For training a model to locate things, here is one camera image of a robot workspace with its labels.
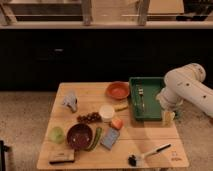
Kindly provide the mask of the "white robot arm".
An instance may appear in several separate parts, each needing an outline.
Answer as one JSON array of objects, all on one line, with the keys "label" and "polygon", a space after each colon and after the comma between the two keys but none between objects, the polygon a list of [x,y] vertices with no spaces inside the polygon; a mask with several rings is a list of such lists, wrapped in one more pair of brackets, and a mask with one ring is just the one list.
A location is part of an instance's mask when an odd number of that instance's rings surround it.
[{"label": "white robot arm", "polygon": [[206,71],[198,63],[172,69],[165,74],[165,86],[156,100],[163,111],[175,111],[187,100],[213,120],[213,89],[203,84],[205,78]]}]

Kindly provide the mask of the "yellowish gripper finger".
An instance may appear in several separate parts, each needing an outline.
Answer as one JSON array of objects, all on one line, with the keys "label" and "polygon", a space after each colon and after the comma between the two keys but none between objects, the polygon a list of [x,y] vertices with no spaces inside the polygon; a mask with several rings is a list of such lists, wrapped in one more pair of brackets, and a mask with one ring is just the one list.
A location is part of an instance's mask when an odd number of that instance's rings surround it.
[{"label": "yellowish gripper finger", "polygon": [[175,118],[175,113],[172,111],[165,111],[163,116],[163,125],[170,126]]}]

